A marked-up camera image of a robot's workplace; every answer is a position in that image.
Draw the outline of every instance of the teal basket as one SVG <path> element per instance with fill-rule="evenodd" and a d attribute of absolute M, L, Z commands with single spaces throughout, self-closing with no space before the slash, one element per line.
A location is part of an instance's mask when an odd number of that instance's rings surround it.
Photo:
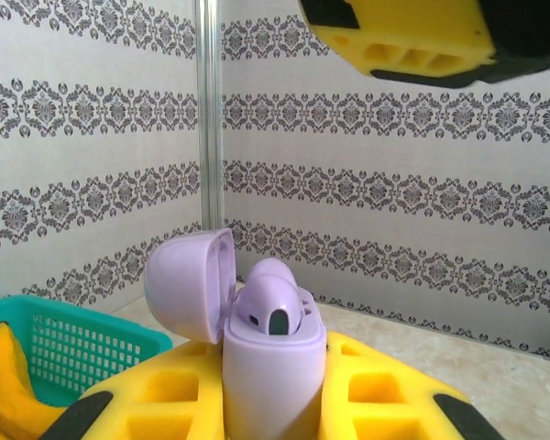
<path fill-rule="evenodd" d="M 0 300 L 27 356 L 37 398 L 69 406 L 95 383 L 172 348 L 170 338 L 125 319 L 36 296 Z"/>

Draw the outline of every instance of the patterned wallpaper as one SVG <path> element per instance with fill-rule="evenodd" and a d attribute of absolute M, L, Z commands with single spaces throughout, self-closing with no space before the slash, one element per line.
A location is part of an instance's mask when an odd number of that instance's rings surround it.
<path fill-rule="evenodd" d="M 200 229 L 194 11 L 0 0 L 0 297 L 112 311 Z"/>
<path fill-rule="evenodd" d="M 321 302 L 550 358 L 550 71 L 462 90 L 377 81 L 294 0 L 232 3 L 239 277 L 276 256 Z"/>

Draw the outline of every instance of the open lid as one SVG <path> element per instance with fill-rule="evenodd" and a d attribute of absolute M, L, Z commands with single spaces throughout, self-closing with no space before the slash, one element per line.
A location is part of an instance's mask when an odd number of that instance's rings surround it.
<path fill-rule="evenodd" d="M 145 296 L 155 318 L 173 333 L 217 344 L 237 284 L 230 229 L 177 236 L 150 255 Z"/>

